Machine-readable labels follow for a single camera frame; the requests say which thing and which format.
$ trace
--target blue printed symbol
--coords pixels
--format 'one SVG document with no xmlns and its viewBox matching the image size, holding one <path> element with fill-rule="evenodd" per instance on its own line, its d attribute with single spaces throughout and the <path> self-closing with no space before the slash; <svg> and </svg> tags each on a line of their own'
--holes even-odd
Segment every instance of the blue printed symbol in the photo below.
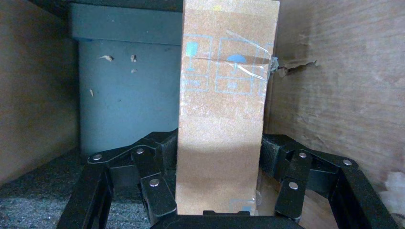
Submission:
<svg viewBox="0 0 405 229">
<path fill-rule="evenodd" d="M 228 57 L 226 60 L 230 61 L 230 62 L 235 62 L 234 70 L 231 72 L 232 75 L 236 74 L 236 70 L 238 68 L 238 63 L 246 63 L 246 58 L 239 54 L 232 55 L 232 56 Z"/>
<path fill-rule="evenodd" d="M 194 71 L 195 69 L 192 67 L 192 58 L 197 55 L 198 51 L 198 43 L 197 42 L 187 42 L 186 47 L 186 56 L 190 58 L 189 67 L 187 71 Z"/>
</svg>

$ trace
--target cardboard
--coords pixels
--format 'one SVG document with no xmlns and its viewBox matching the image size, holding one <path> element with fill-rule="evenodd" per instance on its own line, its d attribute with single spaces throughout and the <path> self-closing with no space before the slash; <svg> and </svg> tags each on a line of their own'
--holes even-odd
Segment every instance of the cardboard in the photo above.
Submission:
<svg viewBox="0 0 405 229">
<path fill-rule="evenodd" d="M 0 186 L 78 146 L 75 43 L 67 24 L 0 1 Z"/>
<path fill-rule="evenodd" d="M 271 0 L 184 1 L 179 214 L 255 211 L 278 6 Z"/>
</svg>

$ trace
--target wooden panel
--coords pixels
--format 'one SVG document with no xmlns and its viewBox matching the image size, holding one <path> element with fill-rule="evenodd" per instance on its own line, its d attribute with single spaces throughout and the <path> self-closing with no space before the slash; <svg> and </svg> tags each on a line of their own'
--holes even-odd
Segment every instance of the wooden panel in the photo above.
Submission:
<svg viewBox="0 0 405 229">
<path fill-rule="evenodd" d="M 77 146 L 75 44 L 64 21 L 0 1 L 0 185 Z"/>
<path fill-rule="evenodd" d="M 268 131 L 356 160 L 378 190 L 405 172 L 405 2 L 282 0 Z"/>
</svg>

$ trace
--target gray container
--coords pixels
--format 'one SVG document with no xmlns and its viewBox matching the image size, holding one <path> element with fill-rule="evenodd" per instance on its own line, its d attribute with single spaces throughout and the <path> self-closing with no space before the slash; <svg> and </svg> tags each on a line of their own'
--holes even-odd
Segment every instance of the gray container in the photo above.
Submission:
<svg viewBox="0 0 405 229">
<path fill-rule="evenodd" d="M 70 12 L 79 41 L 82 154 L 177 128 L 182 14 L 83 4 Z"/>
</svg>

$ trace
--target cardboard box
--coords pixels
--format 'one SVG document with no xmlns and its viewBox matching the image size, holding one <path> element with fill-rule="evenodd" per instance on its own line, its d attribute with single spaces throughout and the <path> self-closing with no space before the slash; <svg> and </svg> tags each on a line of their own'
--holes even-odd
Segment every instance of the cardboard box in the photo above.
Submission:
<svg viewBox="0 0 405 229">
<path fill-rule="evenodd" d="M 184 1 L 179 214 L 256 208 L 278 1 Z"/>
</svg>

